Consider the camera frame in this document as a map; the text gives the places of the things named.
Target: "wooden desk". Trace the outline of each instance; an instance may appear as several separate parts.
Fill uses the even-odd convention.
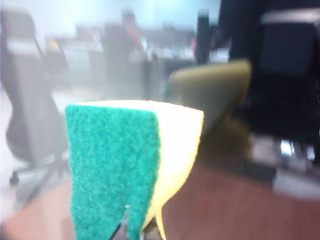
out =
[[[7,240],[73,240],[65,182],[1,226]],[[319,240],[320,202],[297,201],[245,178],[197,166],[163,209],[168,240]]]

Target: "office chair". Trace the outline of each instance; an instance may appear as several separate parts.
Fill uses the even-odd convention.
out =
[[[275,3],[257,28],[245,118],[255,132],[313,145],[317,162],[320,4],[286,9],[287,1]]]
[[[16,50],[11,41],[27,42],[27,47]],[[62,159],[68,149],[64,120],[44,80],[42,56],[32,17],[25,12],[1,10],[1,85],[12,105],[6,142],[12,154],[27,164],[13,170],[11,185],[19,182],[19,174],[45,168],[43,184],[54,172],[62,175],[67,166]],[[44,163],[49,156],[54,160]]]

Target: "floor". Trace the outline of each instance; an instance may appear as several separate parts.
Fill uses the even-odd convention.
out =
[[[56,90],[52,93],[58,109],[63,113],[67,104],[74,102],[102,100],[106,98],[106,93],[89,90],[83,87],[70,87]],[[108,93],[108,99],[116,98]],[[6,129],[8,127],[12,109],[10,101],[4,91],[1,90],[1,221],[13,216],[17,211],[28,204],[29,195],[36,190],[40,195],[50,189],[52,186],[69,178],[67,172],[63,177],[54,175],[48,182],[42,184],[42,179],[46,171],[39,169],[34,172],[20,175],[20,181],[17,186],[10,186],[9,178],[12,170],[23,167],[24,164],[16,159],[9,150],[6,143]],[[252,159],[258,164],[268,166],[279,166],[279,156],[277,146],[281,141],[272,137],[251,135]],[[300,199],[320,200],[320,180],[319,178],[306,177],[305,173],[310,168],[311,162],[301,157],[289,157],[288,164],[296,171],[288,171],[285,168],[278,167],[273,180],[273,190],[284,193]]]

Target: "desk surface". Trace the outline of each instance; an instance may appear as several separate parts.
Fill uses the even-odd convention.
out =
[[[236,142],[242,146],[229,144],[225,148],[233,161],[241,158],[241,151],[246,149],[245,134],[240,135],[241,140]],[[207,162],[212,158],[224,162],[226,159],[221,157],[223,152],[213,153],[213,143],[210,136],[202,141],[189,178],[163,208],[168,240],[320,239],[320,201],[301,201],[280,195],[267,185],[217,170]],[[1,237],[73,240],[70,192],[71,184],[67,181],[38,197],[2,224]]]

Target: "kitchen sponge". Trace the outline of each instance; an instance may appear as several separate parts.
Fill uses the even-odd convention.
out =
[[[108,240],[129,206],[127,233],[141,230],[183,185],[200,140],[203,112],[164,102],[117,100],[66,108],[77,240]]]

